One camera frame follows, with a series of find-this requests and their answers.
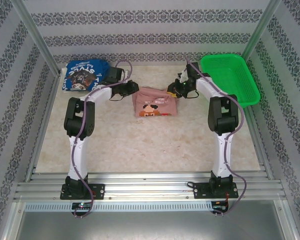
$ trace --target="green basket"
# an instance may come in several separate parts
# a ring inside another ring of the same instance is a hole
[[[245,60],[236,54],[207,55],[201,59],[204,73],[227,94],[235,94],[241,107],[260,101],[260,93]]]

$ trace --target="marble surface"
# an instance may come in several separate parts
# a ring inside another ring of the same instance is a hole
[[[135,66],[131,79],[142,87],[165,89],[184,66]],[[62,81],[44,137],[37,173],[67,173],[70,144],[64,118],[70,97]],[[214,133],[209,130],[208,101],[178,99],[177,116],[136,118],[132,97],[108,101],[96,110],[95,128],[87,150],[89,172],[190,172],[210,171],[215,155]],[[259,170],[259,163],[246,122],[233,137],[233,170]]]

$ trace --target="purple cable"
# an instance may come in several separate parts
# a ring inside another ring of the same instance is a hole
[[[240,104],[238,103],[238,101],[236,101],[233,97],[229,96],[229,95],[226,95],[224,94],[223,92],[221,92],[218,87],[215,85],[215,83],[213,81],[210,81],[209,79],[207,79],[200,71],[199,69],[197,69],[191,62],[190,60],[187,58],[187,56],[184,54],[183,55],[185,60],[188,62],[188,64],[190,64],[191,67],[193,67],[194,70],[196,70],[196,72],[205,80],[207,81],[212,87],[213,89],[216,90],[217,93],[221,94],[222,96],[230,99],[231,101],[233,101],[235,103],[235,105],[237,105],[237,107],[239,108],[240,112],[241,112],[241,122],[240,122],[240,125],[233,131],[231,132],[226,138],[225,138],[225,144],[224,144],[224,153],[223,153],[223,156],[224,156],[224,163],[226,165],[226,168],[229,170],[230,173],[232,173],[233,175],[235,175],[236,177],[240,178],[243,180],[244,182],[244,188],[243,188],[243,191],[240,195],[240,197],[238,198],[238,200],[233,204],[233,206],[225,213],[222,213],[219,215],[227,215],[228,213],[230,213],[237,205],[238,203],[240,202],[240,200],[243,198],[244,194],[246,193],[246,190],[247,190],[247,181],[245,180],[244,177],[240,176],[239,174],[235,173],[234,171],[231,170],[231,168],[229,167],[228,165],[228,161],[227,161],[227,146],[228,146],[228,139],[230,138],[230,136],[232,136],[233,134],[235,134],[236,132],[238,132],[241,127],[243,126],[244,124],[244,121],[245,121],[245,113],[244,113],[244,110],[243,108],[240,106]]]
[[[91,196],[91,206],[89,208],[89,210],[82,216],[78,216],[76,213],[77,213],[77,209],[74,210],[74,217],[77,218],[77,217],[80,217],[81,219],[88,216],[93,208],[93,205],[94,205],[94,194],[91,190],[91,188],[88,186],[88,184],[85,182],[85,180],[81,177],[77,167],[76,167],[76,164],[75,164],[75,148],[76,148],[76,145],[77,145],[77,142],[78,142],[78,138],[79,136],[82,134],[82,132],[84,131],[84,128],[85,128],[85,123],[86,123],[86,107],[87,107],[87,101],[88,101],[88,98],[90,96],[92,96],[95,92],[101,90],[101,89],[104,89],[104,88],[109,88],[109,87],[113,87],[113,86],[116,86],[116,85],[119,85],[119,84],[123,84],[126,80],[128,80],[132,74],[132,65],[131,63],[128,61],[128,60],[120,60],[116,63],[116,67],[118,66],[119,63],[121,62],[127,62],[129,65],[130,65],[130,72],[128,73],[128,76],[126,76],[126,78],[123,77],[123,80],[119,81],[119,82],[116,82],[116,83],[113,83],[113,84],[110,84],[110,85],[105,85],[105,86],[102,86],[100,88],[97,88],[95,90],[93,90],[92,92],[90,92],[86,98],[84,99],[84,103],[83,103],[83,115],[82,115],[82,125],[81,125],[81,128],[80,128],[80,131],[79,133],[77,134],[77,136],[75,136],[75,139],[74,139],[74,143],[73,143],[73,148],[72,148],[72,151],[71,151],[71,162],[72,162],[72,165],[73,165],[73,169],[75,171],[75,173],[77,174],[77,176],[79,177],[79,179],[81,180],[81,182],[83,183],[83,185],[88,189],[89,193],[90,193],[90,196]]]

